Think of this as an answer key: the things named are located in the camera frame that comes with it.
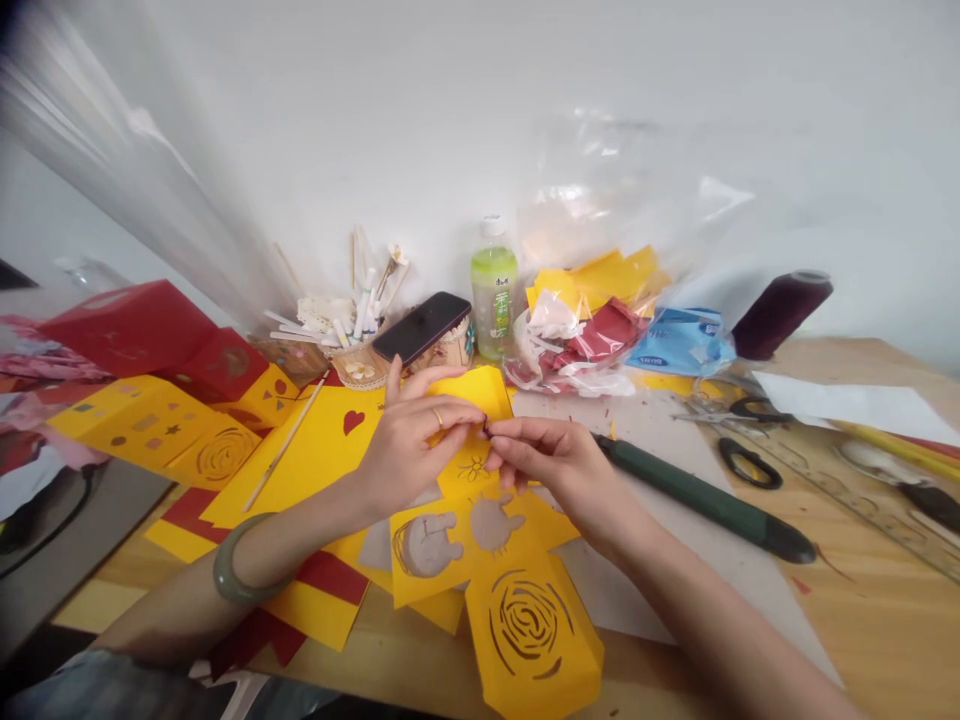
thread spool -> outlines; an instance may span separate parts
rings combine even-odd
[[[832,293],[830,276],[819,270],[794,270],[775,278],[733,328],[737,355],[769,360]]]

jade bangle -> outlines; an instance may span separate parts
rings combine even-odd
[[[290,581],[296,576],[296,573],[288,578],[284,578],[275,585],[265,588],[252,588],[244,585],[233,572],[233,549],[237,546],[237,541],[243,537],[244,533],[258,523],[263,522],[275,513],[264,513],[263,515],[254,515],[252,518],[244,520],[237,525],[234,530],[227,535],[220,547],[217,549],[217,556],[213,561],[213,582],[217,586],[217,592],[220,597],[228,602],[237,605],[260,605],[268,600],[272,600],[284,588],[290,584]]]

green tea bottle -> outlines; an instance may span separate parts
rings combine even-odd
[[[511,296],[517,282],[517,257],[499,215],[480,221],[480,249],[470,260],[470,282],[477,349],[486,360],[499,361],[510,337]]]

hand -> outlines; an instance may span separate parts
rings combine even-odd
[[[387,376],[386,409],[360,466],[350,474],[377,519],[409,507],[453,459],[470,433],[470,425],[486,419],[476,405],[450,395],[424,397],[437,380],[458,377],[466,368],[433,367],[400,386],[400,356]],[[446,436],[433,447],[427,442],[441,430]]]
[[[501,486],[522,493],[530,480],[539,480],[587,541],[607,557],[638,519],[656,524],[583,425],[523,417],[491,423],[487,429],[493,449],[485,468],[500,470]]]

black phone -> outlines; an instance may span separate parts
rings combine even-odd
[[[438,292],[373,341],[373,349],[387,360],[399,355],[403,366],[423,355],[437,340],[470,314],[470,303]]]

